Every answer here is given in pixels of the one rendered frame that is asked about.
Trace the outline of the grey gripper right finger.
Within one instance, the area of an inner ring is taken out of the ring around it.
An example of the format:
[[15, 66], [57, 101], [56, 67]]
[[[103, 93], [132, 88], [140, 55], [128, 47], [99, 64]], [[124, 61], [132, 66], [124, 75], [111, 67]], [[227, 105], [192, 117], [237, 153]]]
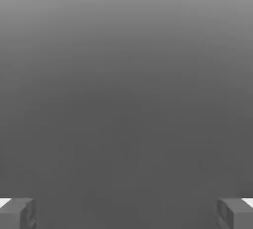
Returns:
[[253, 229], [253, 198], [219, 198], [216, 214], [220, 229]]

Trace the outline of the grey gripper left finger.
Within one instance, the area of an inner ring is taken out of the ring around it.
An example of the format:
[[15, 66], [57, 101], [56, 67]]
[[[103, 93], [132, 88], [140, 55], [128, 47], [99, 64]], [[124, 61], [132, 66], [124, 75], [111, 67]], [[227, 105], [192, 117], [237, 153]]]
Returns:
[[0, 229], [37, 229], [36, 199], [0, 197]]

